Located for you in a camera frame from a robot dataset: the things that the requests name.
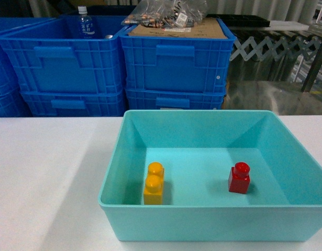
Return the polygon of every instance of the bottle cap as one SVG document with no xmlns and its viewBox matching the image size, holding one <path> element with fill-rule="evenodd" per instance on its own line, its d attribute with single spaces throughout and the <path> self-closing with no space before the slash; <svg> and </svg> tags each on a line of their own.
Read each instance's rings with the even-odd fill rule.
<svg viewBox="0 0 322 251">
<path fill-rule="evenodd" d="M 78 6 L 79 14 L 87 14 L 86 6 Z"/>
</svg>

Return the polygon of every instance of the bottle label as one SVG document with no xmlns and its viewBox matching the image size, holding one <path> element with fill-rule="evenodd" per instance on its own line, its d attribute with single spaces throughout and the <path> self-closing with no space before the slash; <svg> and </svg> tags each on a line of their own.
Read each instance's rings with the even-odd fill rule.
<svg viewBox="0 0 322 251">
<path fill-rule="evenodd" d="M 81 35 L 81 38 L 94 38 L 95 31 L 93 22 L 91 20 L 86 22 L 79 22 L 79 33 Z"/>
</svg>

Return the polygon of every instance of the plastic water bottle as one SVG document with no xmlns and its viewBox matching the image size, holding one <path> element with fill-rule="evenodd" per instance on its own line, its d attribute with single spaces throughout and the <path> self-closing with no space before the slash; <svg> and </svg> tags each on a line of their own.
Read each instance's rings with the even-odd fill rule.
<svg viewBox="0 0 322 251">
<path fill-rule="evenodd" d="M 94 24 L 92 18 L 87 15 L 86 6 L 78 6 L 80 14 L 78 28 L 81 38 L 95 38 Z"/>
</svg>

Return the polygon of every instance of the black tray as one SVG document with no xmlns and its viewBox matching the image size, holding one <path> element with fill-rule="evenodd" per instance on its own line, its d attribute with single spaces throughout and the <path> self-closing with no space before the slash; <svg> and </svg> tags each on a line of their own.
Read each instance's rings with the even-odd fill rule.
<svg viewBox="0 0 322 251">
<path fill-rule="evenodd" d="M 220 18 L 228 27 L 269 27 L 270 21 L 254 15 L 209 14 L 207 17 Z"/>
</svg>

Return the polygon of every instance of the stacked crates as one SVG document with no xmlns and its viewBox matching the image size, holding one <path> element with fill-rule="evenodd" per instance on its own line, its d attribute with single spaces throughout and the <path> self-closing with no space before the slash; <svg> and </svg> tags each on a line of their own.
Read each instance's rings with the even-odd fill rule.
<svg viewBox="0 0 322 251">
<path fill-rule="evenodd" d="M 120 36 L 130 109 L 220 109 L 235 36 L 227 39 Z"/>
<path fill-rule="evenodd" d="M 49 18 L 0 18 L 0 36 L 49 21 Z M 19 94 L 18 79 L 0 46 L 0 117 L 28 117 L 31 113 Z"/>
<path fill-rule="evenodd" d="M 123 17 L 94 16 L 96 38 L 80 39 L 78 16 L 0 37 L 36 117 L 122 116 L 126 78 L 119 35 Z"/>
</svg>

